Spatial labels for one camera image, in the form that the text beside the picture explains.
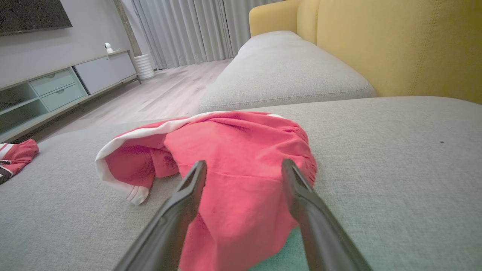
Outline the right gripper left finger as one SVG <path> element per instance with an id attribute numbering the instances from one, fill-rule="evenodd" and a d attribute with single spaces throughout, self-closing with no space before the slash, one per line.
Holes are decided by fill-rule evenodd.
<path id="1" fill-rule="evenodd" d="M 114 271 L 178 271 L 188 226 L 198 214 L 207 164 L 197 161 Z"/>

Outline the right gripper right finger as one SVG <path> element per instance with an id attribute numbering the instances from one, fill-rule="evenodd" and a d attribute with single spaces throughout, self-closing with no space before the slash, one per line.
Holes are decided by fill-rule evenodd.
<path id="1" fill-rule="evenodd" d="M 288 210 L 300 227 L 309 271 L 372 271 L 293 160 L 282 161 L 282 178 Z"/>

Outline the red shorts white trim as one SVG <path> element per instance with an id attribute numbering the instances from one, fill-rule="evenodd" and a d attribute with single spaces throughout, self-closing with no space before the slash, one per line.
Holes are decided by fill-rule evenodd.
<path id="1" fill-rule="evenodd" d="M 102 181 L 140 205 L 156 177 L 185 177 L 196 161 L 206 161 L 180 271 L 247 271 L 277 254 L 297 227 L 282 191 L 285 158 L 314 184 L 316 160 L 297 123 L 270 113 L 215 111 L 119 134 L 102 147 L 95 168 Z"/>

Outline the red jersey white sleeves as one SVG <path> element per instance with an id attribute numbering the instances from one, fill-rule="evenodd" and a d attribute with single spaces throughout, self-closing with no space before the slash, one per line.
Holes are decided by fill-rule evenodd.
<path id="1" fill-rule="evenodd" d="M 38 154 L 35 140 L 19 144 L 0 143 L 0 185 L 18 174 Z"/>

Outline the large grey sofa seat cushion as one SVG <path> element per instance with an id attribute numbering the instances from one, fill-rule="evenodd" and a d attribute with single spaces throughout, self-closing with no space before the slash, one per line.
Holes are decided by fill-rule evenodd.
<path id="1" fill-rule="evenodd" d="M 482 105 L 432 96 L 257 108 L 308 134 L 315 190 L 373 270 L 482 271 Z M 148 120 L 59 134 L 0 185 L 0 271 L 112 271 L 180 182 L 135 206 L 95 156 Z"/>

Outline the white ribbed cylinder appliance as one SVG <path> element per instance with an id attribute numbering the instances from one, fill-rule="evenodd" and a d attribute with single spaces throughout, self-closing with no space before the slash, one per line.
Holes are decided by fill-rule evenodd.
<path id="1" fill-rule="evenodd" d="M 138 77 L 140 81 L 155 77 L 154 68 L 152 67 L 149 54 L 135 56 L 134 60 L 138 69 Z"/>

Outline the small grey sofa seat cushion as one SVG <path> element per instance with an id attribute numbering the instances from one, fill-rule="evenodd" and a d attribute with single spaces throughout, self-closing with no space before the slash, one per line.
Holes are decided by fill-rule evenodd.
<path id="1" fill-rule="evenodd" d="M 291 31 L 250 38 L 200 100 L 198 111 L 244 110 L 375 97 L 372 85 Z"/>

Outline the pale green TV cabinet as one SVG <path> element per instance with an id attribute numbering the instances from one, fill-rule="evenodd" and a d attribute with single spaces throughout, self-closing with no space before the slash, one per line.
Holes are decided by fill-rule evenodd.
<path id="1" fill-rule="evenodd" d="M 0 86 L 0 143 L 133 81 L 140 81 L 135 61 L 122 50 Z"/>

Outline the grey pleated curtain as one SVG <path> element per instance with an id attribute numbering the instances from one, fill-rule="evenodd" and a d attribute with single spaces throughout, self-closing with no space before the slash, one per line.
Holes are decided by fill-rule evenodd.
<path id="1" fill-rule="evenodd" d="M 235 57 L 251 38 L 249 12 L 283 0 L 131 0 L 155 69 Z"/>

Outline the yellow sofa backrest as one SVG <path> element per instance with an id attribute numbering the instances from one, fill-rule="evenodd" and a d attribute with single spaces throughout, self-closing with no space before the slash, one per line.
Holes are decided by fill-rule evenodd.
<path id="1" fill-rule="evenodd" d="M 249 12 L 251 36 L 292 31 L 378 96 L 482 104 L 482 0 L 285 0 Z"/>

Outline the black flat television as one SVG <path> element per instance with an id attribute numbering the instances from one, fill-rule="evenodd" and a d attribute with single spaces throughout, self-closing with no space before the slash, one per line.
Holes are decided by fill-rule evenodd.
<path id="1" fill-rule="evenodd" d="M 0 0 L 0 36 L 70 27 L 60 0 Z"/>

